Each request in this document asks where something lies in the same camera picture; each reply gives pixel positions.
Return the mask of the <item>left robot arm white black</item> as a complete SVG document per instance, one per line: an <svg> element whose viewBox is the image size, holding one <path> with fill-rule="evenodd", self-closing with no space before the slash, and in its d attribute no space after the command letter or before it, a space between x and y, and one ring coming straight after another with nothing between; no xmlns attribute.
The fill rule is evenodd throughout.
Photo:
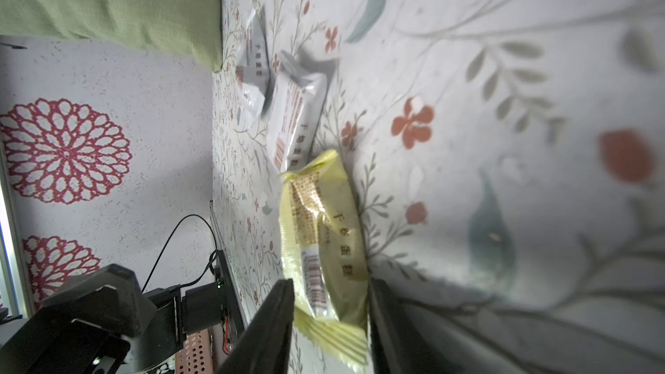
<svg viewBox="0 0 665 374"><path fill-rule="evenodd" d="M220 325L230 286L141 290L133 271L112 264L66 282L28 320L1 324L3 373L140 373L183 350L187 337Z"/></svg>

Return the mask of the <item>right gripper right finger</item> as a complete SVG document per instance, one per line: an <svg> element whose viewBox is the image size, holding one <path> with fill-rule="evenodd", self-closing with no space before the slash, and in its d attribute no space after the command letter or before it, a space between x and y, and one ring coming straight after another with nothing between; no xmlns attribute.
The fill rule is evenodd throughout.
<svg viewBox="0 0 665 374"><path fill-rule="evenodd" d="M369 309L374 372L452 372L417 331L385 281L370 280Z"/></svg>

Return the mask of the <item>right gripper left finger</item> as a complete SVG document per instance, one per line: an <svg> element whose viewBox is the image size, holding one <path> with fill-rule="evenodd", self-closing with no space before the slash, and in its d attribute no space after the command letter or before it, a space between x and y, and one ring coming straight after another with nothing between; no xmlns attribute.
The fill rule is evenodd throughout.
<svg viewBox="0 0 665 374"><path fill-rule="evenodd" d="M293 281L279 280L216 373L288 373L294 303Z"/></svg>

